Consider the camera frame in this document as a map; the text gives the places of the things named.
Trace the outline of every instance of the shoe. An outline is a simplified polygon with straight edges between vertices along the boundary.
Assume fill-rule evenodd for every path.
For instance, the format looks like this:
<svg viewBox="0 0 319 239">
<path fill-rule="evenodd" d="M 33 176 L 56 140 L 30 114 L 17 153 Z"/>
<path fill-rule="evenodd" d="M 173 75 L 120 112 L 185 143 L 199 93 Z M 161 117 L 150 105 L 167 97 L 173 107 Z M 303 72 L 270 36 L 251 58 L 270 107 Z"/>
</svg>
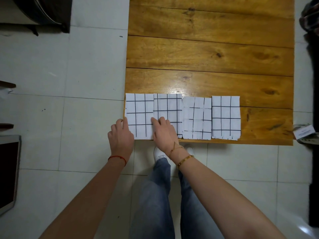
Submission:
<svg viewBox="0 0 319 239">
<path fill-rule="evenodd" d="M 159 160 L 160 158 L 168 158 L 165 154 L 165 152 L 162 152 L 158 147 L 154 148 L 154 160 L 155 162 Z"/>
<path fill-rule="evenodd" d="M 186 149 L 186 151 L 187 151 L 190 155 L 195 156 L 194 150 L 193 150 L 193 148 L 192 148 L 189 144 L 185 145 L 184 148 Z"/>
</svg>

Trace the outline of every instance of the person's left hand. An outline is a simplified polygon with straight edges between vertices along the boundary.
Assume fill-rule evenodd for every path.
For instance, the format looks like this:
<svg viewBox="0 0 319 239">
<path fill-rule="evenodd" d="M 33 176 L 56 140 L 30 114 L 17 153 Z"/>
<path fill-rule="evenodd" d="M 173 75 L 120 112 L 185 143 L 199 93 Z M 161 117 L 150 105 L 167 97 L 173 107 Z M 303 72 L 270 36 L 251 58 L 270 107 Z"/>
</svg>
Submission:
<svg viewBox="0 0 319 239">
<path fill-rule="evenodd" d="M 129 131 L 127 118 L 118 119 L 107 134 L 111 147 L 111 156 L 121 156 L 129 161 L 134 148 L 134 135 Z"/>
</svg>

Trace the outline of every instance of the white paper with grid lines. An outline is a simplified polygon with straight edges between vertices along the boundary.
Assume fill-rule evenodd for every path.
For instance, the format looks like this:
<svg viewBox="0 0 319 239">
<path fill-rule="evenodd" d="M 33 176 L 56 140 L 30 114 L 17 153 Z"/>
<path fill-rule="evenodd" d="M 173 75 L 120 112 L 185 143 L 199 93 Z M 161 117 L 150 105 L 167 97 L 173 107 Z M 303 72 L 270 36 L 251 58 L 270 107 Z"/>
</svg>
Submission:
<svg viewBox="0 0 319 239">
<path fill-rule="evenodd" d="M 174 126 L 177 136 L 183 136 L 181 94 L 154 94 L 154 118 L 164 117 Z"/>
<path fill-rule="evenodd" d="M 126 93 L 125 116 L 134 139 L 153 139 L 154 95 Z"/>
<path fill-rule="evenodd" d="M 212 138 L 238 140 L 241 136 L 239 96 L 212 96 Z"/>
<path fill-rule="evenodd" d="M 212 136 L 212 99 L 184 97 L 183 139 L 210 140 Z"/>
</svg>

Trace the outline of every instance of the jeans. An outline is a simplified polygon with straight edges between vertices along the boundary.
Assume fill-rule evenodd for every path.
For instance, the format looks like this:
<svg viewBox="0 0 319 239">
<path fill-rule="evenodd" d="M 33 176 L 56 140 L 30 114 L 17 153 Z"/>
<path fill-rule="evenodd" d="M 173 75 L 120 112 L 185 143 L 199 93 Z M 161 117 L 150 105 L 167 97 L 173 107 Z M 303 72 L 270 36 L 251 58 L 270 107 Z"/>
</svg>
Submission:
<svg viewBox="0 0 319 239">
<path fill-rule="evenodd" d="M 139 198 L 139 208 L 131 224 L 129 239 L 175 238 L 168 201 L 171 189 L 170 167 L 165 157 L 160 158 L 156 161 L 152 173 L 144 181 Z M 224 238 L 180 171 L 178 177 L 181 182 L 182 195 L 182 239 Z"/>
</svg>

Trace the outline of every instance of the white tiled floor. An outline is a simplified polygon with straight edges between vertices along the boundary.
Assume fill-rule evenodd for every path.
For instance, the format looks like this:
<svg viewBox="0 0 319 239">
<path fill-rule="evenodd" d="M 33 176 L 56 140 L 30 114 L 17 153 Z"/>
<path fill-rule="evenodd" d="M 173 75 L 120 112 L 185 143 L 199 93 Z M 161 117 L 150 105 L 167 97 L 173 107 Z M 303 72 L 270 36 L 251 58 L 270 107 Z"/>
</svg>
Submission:
<svg viewBox="0 0 319 239">
<path fill-rule="evenodd" d="M 295 0 L 296 18 L 310 0 Z M 14 209 L 0 217 L 1 238 L 37 238 L 103 166 L 107 132 L 122 116 L 129 0 L 73 0 L 70 34 L 0 30 L 0 80 L 17 84 L 0 101 L 0 123 L 21 134 Z M 296 22 L 294 122 L 312 121 L 312 70 Z M 311 150 L 193 144 L 195 156 L 258 206 L 288 238 L 306 238 Z M 139 188 L 153 164 L 152 141 L 136 141 L 95 238 L 127 238 Z M 180 238 L 180 186 L 171 169 L 170 203 Z"/>
</svg>

